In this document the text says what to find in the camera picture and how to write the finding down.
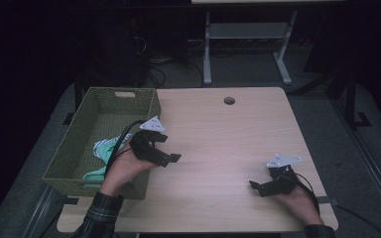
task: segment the hand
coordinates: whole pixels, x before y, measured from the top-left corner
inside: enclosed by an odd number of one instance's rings
[[[296,185],[290,194],[276,194],[273,197],[289,208],[294,216],[299,218],[305,225],[323,225],[314,203],[309,195]]]
[[[101,185],[100,192],[106,195],[117,196],[123,184],[133,179],[143,171],[155,168],[156,165],[148,161],[140,161],[131,150],[129,141],[117,153],[119,155],[110,167],[109,172]]]

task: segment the black device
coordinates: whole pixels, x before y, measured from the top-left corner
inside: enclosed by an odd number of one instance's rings
[[[290,194],[297,185],[308,193],[317,209],[317,212],[320,213],[318,199],[315,196],[314,192],[308,189],[299,181],[297,174],[293,171],[291,166],[268,168],[268,170],[270,172],[272,181],[268,181],[262,184],[259,184],[253,180],[249,181],[252,188],[258,190],[259,194],[262,197],[271,196],[278,193]]]
[[[129,145],[135,156],[142,161],[149,161],[157,166],[166,167],[170,162],[176,163],[181,155],[166,154],[156,149],[155,143],[166,142],[168,136],[155,131],[139,131],[132,137]]]

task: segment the sleeve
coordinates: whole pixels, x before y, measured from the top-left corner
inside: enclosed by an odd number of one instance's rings
[[[329,226],[325,225],[307,225],[305,227],[307,238],[335,238],[335,232]]]
[[[109,196],[98,192],[85,214],[82,224],[72,234],[72,238],[111,238],[123,197]]]

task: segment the floor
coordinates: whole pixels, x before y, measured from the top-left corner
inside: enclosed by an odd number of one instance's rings
[[[234,54],[213,57],[213,83],[204,87],[278,86],[288,92],[296,90],[320,76],[304,72],[310,49],[309,44],[289,46],[285,63],[293,79],[291,85],[281,81],[272,56],[276,46],[272,43],[251,51],[239,49]],[[200,87],[202,57],[191,57],[190,62],[157,66],[166,76],[163,87]],[[162,74],[159,71],[152,70],[152,73],[161,81]],[[372,126],[351,130],[343,120],[341,111],[344,95],[337,100],[331,100],[325,95],[329,83],[330,80],[301,95],[289,95],[290,104],[328,196],[381,229],[381,189],[374,173],[367,169],[366,160],[372,158],[381,172],[381,114],[370,94],[361,85],[357,85],[356,111],[364,112]],[[152,80],[143,85],[153,86]],[[56,227],[65,195],[48,187],[42,181],[42,176],[66,132],[64,120],[73,111],[74,93],[71,85],[60,99],[52,118],[0,207],[0,237],[69,236],[60,233]],[[377,229],[360,218],[337,206],[334,212],[339,222],[337,237],[381,237]],[[135,236],[136,234],[118,234],[118,237]],[[304,235],[290,233],[282,234],[282,237]]]

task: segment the metal frame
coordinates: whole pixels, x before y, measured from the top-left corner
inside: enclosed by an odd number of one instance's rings
[[[23,238],[38,237],[40,229],[43,226],[44,218],[49,212],[51,202],[56,195],[56,191],[49,185],[46,185],[45,191],[40,198],[36,209],[27,224],[23,233]]]
[[[210,23],[209,12],[205,21],[205,52],[203,56],[203,83],[212,84],[209,60],[210,39],[283,39],[280,49],[274,53],[274,60],[283,82],[291,84],[292,80],[284,64],[284,54],[289,44],[293,26],[296,22],[297,10],[292,12],[287,23]]]

